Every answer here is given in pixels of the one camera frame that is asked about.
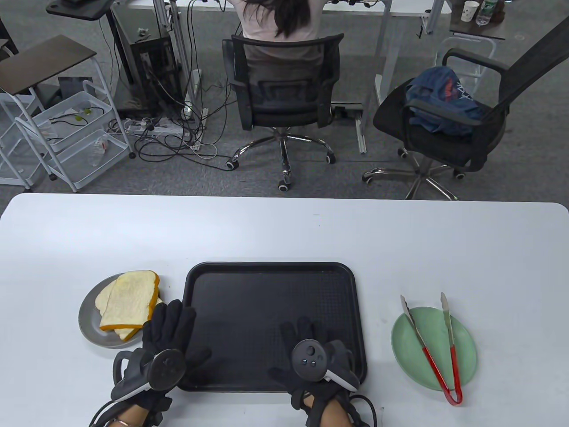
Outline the person's left hand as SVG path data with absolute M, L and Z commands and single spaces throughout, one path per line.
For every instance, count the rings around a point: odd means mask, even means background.
M 184 306 L 180 300 L 156 305 L 151 320 L 143 327 L 143 348 L 158 354 L 163 350 L 175 349 L 185 356 L 186 372 L 179 380 L 183 386 L 193 382 L 194 372 L 204 365 L 212 356 L 207 347 L 191 347 L 191 338 L 196 320 L 193 307 Z M 148 419 L 160 411 L 169 409 L 171 399 L 166 395 L 172 388 L 164 391 L 148 390 L 128 399 L 134 410 L 134 419 L 128 422 L 134 426 L 146 426 Z

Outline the person's right hand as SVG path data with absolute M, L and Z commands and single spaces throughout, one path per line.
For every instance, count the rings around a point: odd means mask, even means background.
M 280 326 L 282 339 L 287 355 L 292 354 L 293 348 L 302 340 L 315 339 L 321 344 L 329 340 L 329 332 L 320 321 L 311 321 L 308 317 L 301 317 L 294 326 L 291 322 L 284 322 Z M 303 409 L 307 415 L 313 413 L 316 404 L 318 411 L 325 411 L 324 405 L 329 409 L 333 404 L 339 404 L 339 408 L 345 413 L 351 411 L 348 391 L 335 382 L 327 382 L 322 379 L 319 382 L 309 382 L 301 379 L 299 375 L 289 368 L 283 370 L 272 367 L 268 375 L 274 381 L 285 387 L 292 396 L 291 404 L 294 409 Z

